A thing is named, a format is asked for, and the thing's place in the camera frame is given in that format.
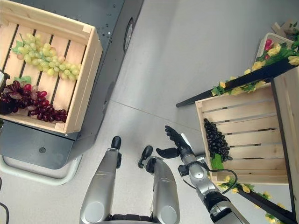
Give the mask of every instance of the green leaf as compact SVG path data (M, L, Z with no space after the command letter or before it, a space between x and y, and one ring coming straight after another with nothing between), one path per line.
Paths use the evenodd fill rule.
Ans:
M286 47L287 47L286 42L281 43L280 46L281 46L282 48L286 48Z
M30 76L22 76L21 77L21 82L24 81L28 84L31 84L31 77Z
M211 162L213 169L224 169L223 164L221 162L221 155L216 153Z
M11 48L11 50L12 50L14 53L16 53L17 55L20 55L21 52L19 52L18 48L19 48L19 47L23 47L23 46L24 46L24 43L21 42L21 41L16 41L16 43L17 43L16 46L15 46L14 48Z
M250 183L245 183L245 186L247 186L250 190L254 190L254 185L251 185Z

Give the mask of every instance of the artificial flower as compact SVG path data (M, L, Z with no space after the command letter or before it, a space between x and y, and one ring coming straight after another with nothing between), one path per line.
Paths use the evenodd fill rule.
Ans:
M274 218L270 218L270 217L267 217L267 216L266 216L266 220L267 220L269 223L276 223L276 221L275 221Z
M231 91L231 95L236 96L239 95L240 93L242 93L243 90L240 87L236 87Z
M292 65L299 65L299 56L289 56L289 63Z
M238 188L233 188L233 189L232 189L232 193L233 193L233 194L236 194L236 193L238 193L238 192L239 192Z
M253 66L252 66L252 71L258 70L261 67L263 67L266 64L266 61L262 61L262 62L254 62Z
M244 71L244 75L247 75L247 74L249 74L250 72L251 72L251 70L250 70L250 69L247 69L247 70Z
M242 190L243 190L244 192L246 192L246 193L250 193L250 189L249 189L249 187L247 187L245 184L241 184L241 186L242 186Z
M219 86L221 86L222 88L225 88L225 83L224 82L219 82Z
M268 191L265 191L265 192L263 193L263 195L265 195L265 196L267 197L267 199L271 199L271 198L272 198L272 196L269 194Z
M261 87L262 85L264 85L266 82L265 81L259 81L257 84L256 84L256 88L259 88Z
M285 206L284 206L282 203L278 202L277 205L278 205L280 208L285 209Z
M226 176L225 177L225 182L229 182L230 181L230 177L229 176Z

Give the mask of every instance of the green grape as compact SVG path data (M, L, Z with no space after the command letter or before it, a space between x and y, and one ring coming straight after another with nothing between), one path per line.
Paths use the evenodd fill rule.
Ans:
M66 80L66 79L67 79L67 75L63 72L63 73L61 74L61 78L62 78L63 80Z
M48 73L49 76L53 76L54 75L54 69L49 69L47 73Z
M75 77L74 77L72 74L69 75L69 79L70 79L71 81L75 81Z
M46 49L45 47L43 48L43 55L45 56L50 56L50 52L48 49Z
M49 53L50 53L51 56L55 56L56 55L56 51L55 50L50 50Z
M28 39L31 43L36 41L35 37L34 37L32 34L27 33L26 36L27 36L27 39Z
M51 49L51 45L49 43L45 43L43 45L43 48L47 49L47 50L50 50Z
M25 61L26 63L31 63L31 57L29 56L29 54L25 54L25 55L24 55L24 61Z
M37 35L35 35L35 39L36 39L36 41L41 41L42 36L40 34L37 34Z
M64 73L67 75L67 76L69 76L70 74L71 74L71 72L70 72L70 70L64 70Z
M60 68L61 70L65 70L65 65L64 65L64 64L61 64L61 65L59 66L59 68Z
M31 44L30 44L30 47L31 47L33 50L36 50L36 44L35 44L35 43L31 43Z
M74 69L73 71L72 71L72 73L73 73L73 75L79 75L79 70L78 69Z
M42 66L41 66L40 64L37 66L37 69L38 69L39 71L42 71L42 70L43 70L43 68L42 68Z
M32 64L35 66L39 65L38 59L33 59Z
M65 67L66 67L66 69L70 69L71 64L70 63L65 63Z
M74 69L77 69L76 65L72 64L70 70L73 71Z
M30 57L35 57L35 55L36 55L34 51L30 51L28 54Z
M41 63L41 66L42 66L43 68L48 68L48 67L49 67L49 62L45 62L45 61L43 61L43 62Z
M50 66L51 68L54 68L54 67L55 67L55 63L54 63L54 62L49 62L49 66Z
M18 47L18 51L21 52L22 55L25 55L28 53L28 50L24 47Z
M59 61L60 63L64 62L64 61L65 61L65 57L64 57L64 56L59 56L59 57L58 57L58 61Z
M25 44L25 45L24 45L24 48L25 48L27 51L31 51L31 50L32 50L32 48L31 48L30 45L28 45L28 44Z

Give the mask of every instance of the grape leaf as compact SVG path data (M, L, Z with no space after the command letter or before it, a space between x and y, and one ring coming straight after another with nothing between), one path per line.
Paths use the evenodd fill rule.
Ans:
M221 155L215 153L215 156L212 159L212 168L213 169L224 169L223 164L221 162Z
M19 52L18 48L19 47L23 47L24 46L24 43L21 42L21 41L16 41L17 45L14 47L14 48L11 48L11 50L16 53L17 55L20 55L21 52Z

